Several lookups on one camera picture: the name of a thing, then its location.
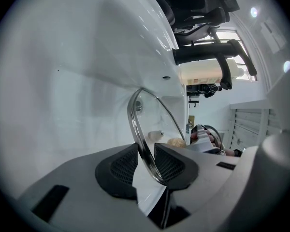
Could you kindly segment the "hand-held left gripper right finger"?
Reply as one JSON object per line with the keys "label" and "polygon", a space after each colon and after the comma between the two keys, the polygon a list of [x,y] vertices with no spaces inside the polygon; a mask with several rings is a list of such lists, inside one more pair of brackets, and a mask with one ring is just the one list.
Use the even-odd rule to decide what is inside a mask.
{"label": "hand-held left gripper right finger", "polygon": [[149,228],[224,229],[238,199],[225,192],[242,160],[158,143],[154,158],[166,189],[148,215]]}

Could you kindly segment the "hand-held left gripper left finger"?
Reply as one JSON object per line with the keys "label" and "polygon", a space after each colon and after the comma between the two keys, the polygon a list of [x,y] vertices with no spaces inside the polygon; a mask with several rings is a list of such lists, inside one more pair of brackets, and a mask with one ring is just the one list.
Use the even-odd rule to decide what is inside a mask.
{"label": "hand-held left gripper left finger", "polygon": [[132,185],[137,144],[74,158],[32,184],[19,202],[42,232],[145,232]]}

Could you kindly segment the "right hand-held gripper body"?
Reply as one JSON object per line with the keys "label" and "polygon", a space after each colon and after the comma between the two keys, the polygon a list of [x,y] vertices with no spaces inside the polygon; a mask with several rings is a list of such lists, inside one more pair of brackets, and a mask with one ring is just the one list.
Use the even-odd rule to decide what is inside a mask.
{"label": "right hand-held gripper body", "polygon": [[[214,127],[209,125],[204,126],[202,124],[198,124],[191,130],[191,132],[197,134],[197,141],[191,140],[190,144],[186,146],[187,149],[199,153],[203,152],[214,155],[225,155],[224,146],[222,144],[222,138],[219,132]],[[208,135],[210,134],[215,136],[216,139],[220,142],[221,144],[220,148],[212,147],[212,144],[208,137]]]}

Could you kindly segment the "person's right hand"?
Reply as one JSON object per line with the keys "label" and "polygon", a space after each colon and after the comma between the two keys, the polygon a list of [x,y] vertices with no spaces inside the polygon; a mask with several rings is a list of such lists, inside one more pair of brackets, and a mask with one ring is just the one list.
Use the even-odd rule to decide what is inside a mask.
{"label": "person's right hand", "polygon": [[216,139],[215,136],[213,135],[208,135],[209,139],[210,139],[210,142],[212,144],[212,147],[216,147],[216,148],[220,148],[221,147],[221,144],[220,142]]}

